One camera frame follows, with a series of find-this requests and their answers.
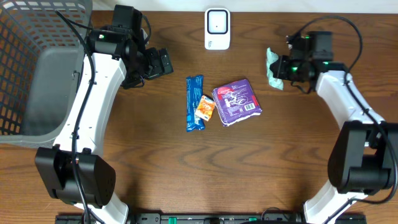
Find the mint green wipes packet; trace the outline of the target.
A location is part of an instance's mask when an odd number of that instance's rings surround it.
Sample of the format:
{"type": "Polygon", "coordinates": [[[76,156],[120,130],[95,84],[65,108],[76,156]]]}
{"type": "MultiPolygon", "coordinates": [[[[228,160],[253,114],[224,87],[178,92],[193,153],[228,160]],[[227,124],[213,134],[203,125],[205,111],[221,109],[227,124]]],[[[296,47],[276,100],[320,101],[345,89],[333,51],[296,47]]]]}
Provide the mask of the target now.
{"type": "Polygon", "coordinates": [[[276,72],[273,72],[271,70],[271,65],[276,62],[279,59],[279,56],[275,54],[270,47],[267,48],[266,50],[266,68],[267,68],[267,78],[268,78],[268,84],[276,88],[278,90],[283,90],[284,89],[284,83],[281,79],[274,78],[274,75],[276,72]]]}

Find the blue biscuit packet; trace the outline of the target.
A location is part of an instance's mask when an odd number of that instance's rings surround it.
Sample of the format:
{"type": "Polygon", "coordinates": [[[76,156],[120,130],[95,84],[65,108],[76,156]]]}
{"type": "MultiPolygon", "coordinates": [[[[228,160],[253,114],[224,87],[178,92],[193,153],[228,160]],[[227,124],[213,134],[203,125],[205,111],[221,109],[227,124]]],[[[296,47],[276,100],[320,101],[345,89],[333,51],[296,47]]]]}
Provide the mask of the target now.
{"type": "Polygon", "coordinates": [[[203,96],[203,75],[186,78],[187,90],[187,132],[204,130],[203,120],[195,114],[201,97],[203,96]]]}

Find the purple Carefree pad pack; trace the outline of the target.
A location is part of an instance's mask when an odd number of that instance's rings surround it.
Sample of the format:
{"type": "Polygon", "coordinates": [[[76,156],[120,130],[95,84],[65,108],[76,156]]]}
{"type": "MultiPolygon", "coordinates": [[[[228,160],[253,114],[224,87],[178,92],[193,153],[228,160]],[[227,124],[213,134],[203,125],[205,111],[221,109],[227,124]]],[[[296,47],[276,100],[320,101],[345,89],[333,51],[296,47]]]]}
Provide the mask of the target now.
{"type": "Polygon", "coordinates": [[[262,108],[247,79],[215,88],[212,96],[223,126],[231,126],[262,113],[262,108]]]}

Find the orange tissue packet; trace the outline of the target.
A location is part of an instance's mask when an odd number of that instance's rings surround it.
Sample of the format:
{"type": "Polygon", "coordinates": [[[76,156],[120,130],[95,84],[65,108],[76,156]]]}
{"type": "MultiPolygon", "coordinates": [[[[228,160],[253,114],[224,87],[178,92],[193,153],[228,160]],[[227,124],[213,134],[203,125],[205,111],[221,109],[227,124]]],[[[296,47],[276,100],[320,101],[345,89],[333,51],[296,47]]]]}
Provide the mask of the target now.
{"type": "Polygon", "coordinates": [[[209,121],[212,117],[216,103],[209,97],[203,95],[195,110],[195,115],[205,121],[209,121]]]}

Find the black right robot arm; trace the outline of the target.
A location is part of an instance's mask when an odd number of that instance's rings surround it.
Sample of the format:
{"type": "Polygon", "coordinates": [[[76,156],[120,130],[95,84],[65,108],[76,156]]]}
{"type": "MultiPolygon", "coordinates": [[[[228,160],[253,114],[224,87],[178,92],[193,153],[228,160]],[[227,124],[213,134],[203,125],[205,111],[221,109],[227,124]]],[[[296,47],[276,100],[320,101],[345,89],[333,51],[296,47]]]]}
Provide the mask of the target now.
{"type": "Polygon", "coordinates": [[[328,160],[328,180],[303,205],[307,223],[336,223],[356,202],[381,190],[397,191],[397,124],[388,123],[356,88],[348,67],[333,60],[332,33],[287,37],[289,55],[270,65],[274,78],[309,84],[328,105],[340,133],[328,160]]]}

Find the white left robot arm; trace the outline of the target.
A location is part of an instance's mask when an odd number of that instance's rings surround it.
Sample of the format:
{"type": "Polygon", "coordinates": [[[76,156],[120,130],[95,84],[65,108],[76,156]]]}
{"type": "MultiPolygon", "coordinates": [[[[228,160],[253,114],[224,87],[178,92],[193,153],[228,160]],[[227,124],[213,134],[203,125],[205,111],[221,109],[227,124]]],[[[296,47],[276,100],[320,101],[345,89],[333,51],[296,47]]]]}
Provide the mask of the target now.
{"type": "Polygon", "coordinates": [[[81,208],[83,223],[129,220],[128,205],[114,191],[116,172],[103,159],[109,114],[120,88],[140,88],[174,70],[167,49],[148,47],[145,22],[141,11],[117,5],[111,25],[80,38],[85,57],[72,108],[53,146],[35,155],[49,195],[81,208]]]}

